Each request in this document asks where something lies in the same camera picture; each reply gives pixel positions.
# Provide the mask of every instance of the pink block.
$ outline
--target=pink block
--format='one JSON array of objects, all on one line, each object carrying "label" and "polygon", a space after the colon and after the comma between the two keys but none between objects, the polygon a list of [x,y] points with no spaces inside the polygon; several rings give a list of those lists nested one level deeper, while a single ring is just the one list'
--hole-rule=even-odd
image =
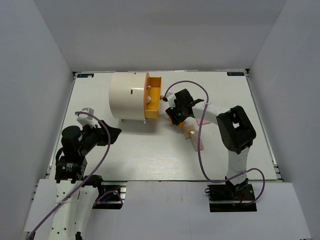
[{"label": "pink block", "polygon": [[[200,121],[201,121],[201,119],[200,118],[196,118],[195,119],[196,120],[196,123],[198,124],[198,126],[200,125]],[[205,124],[210,124],[211,122],[210,121],[208,121],[208,120],[203,120],[203,122],[202,122],[202,125],[205,125]]]}]

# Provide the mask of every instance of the white cylinder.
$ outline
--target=white cylinder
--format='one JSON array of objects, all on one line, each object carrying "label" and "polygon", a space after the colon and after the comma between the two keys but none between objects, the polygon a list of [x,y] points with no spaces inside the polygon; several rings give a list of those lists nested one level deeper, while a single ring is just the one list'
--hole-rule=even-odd
[{"label": "white cylinder", "polygon": [[109,87],[114,118],[145,121],[147,72],[115,72]]}]

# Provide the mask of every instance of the black label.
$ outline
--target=black label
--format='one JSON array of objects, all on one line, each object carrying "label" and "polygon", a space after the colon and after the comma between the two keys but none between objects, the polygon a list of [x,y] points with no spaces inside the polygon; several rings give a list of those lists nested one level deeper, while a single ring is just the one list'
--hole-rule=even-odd
[{"label": "black label", "polygon": [[93,73],[80,73],[76,76],[77,78],[93,78]]},{"label": "black label", "polygon": [[241,71],[228,71],[226,73],[228,76],[244,76],[245,74]]}]

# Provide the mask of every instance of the pink rectangular object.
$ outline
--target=pink rectangular object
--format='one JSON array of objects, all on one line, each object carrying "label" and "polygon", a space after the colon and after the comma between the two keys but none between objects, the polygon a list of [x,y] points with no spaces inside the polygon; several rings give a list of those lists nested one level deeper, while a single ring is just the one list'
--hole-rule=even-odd
[{"label": "pink rectangular object", "polygon": [[[198,126],[200,126],[200,121],[201,121],[201,119],[200,119],[200,118],[196,118],[195,120],[196,120],[196,123],[198,124]],[[202,125],[210,124],[210,123],[211,123],[211,122],[208,121],[208,120],[203,120]]]}]

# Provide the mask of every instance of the white wall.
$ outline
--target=white wall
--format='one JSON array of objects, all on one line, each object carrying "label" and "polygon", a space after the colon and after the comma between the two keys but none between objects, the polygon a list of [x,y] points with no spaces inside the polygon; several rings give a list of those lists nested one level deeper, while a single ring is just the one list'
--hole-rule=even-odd
[{"label": "white wall", "polygon": [[73,71],[250,68],[286,0],[34,0]]},{"label": "white wall", "polygon": [[32,0],[0,1],[0,238],[20,240],[72,72]]},{"label": "white wall", "polygon": [[320,1],[288,0],[250,70],[284,179],[320,240]]}]

